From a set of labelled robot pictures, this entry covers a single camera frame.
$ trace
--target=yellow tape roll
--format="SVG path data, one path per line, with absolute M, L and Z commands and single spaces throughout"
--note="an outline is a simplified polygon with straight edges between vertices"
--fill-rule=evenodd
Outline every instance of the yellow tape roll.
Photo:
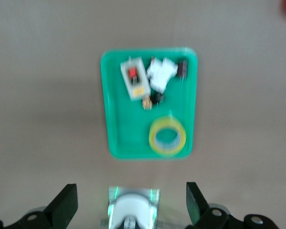
M 169 142 L 165 143 L 157 139 L 157 134 L 164 129 L 172 129 L 177 133 L 176 138 Z M 179 153 L 186 141 L 186 133 L 182 124 L 172 116 L 165 116 L 162 118 L 156 119 L 150 128 L 149 132 L 149 145 L 156 153 L 173 156 Z

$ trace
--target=gray floor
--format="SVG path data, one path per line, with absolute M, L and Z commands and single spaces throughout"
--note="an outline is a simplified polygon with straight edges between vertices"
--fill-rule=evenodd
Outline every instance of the gray floor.
M 235 217 L 286 229 L 285 2 L 0 1 L 0 219 L 77 183 L 71 229 L 98 228 L 109 185 L 160 188 L 160 219 L 186 225 L 185 183 L 196 181 Z M 198 54 L 194 149 L 184 161 L 116 161 L 101 55 L 158 46 Z

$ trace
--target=white plastic piece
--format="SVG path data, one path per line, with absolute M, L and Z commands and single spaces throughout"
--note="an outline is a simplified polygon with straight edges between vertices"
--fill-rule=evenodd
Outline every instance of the white plastic piece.
M 168 81 L 177 74 L 178 65 L 173 61 L 164 58 L 163 62 L 154 58 L 147 69 L 147 77 L 150 78 L 150 86 L 155 91 L 163 92 Z
M 137 69 L 139 78 L 139 82 L 135 85 L 132 84 L 128 75 L 128 70 L 132 67 Z M 131 100 L 142 99 L 150 96 L 151 88 L 149 86 L 144 64 L 141 58 L 129 58 L 128 61 L 121 63 L 121 72 Z
M 157 229 L 184 229 L 187 225 L 173 224 L 165 221 L 157 221 Z M 108 219 L 100 220 L 100 229 L 108 229 Z
M 134 229 L 135 221 L 141 229 L 151 229 L 150 221 L 153 207 L 145 197 L 138 194 L 127 194 L 117 199 L 112 214 L 111 229 L 117 229 L 124 222 L 124 229 Z

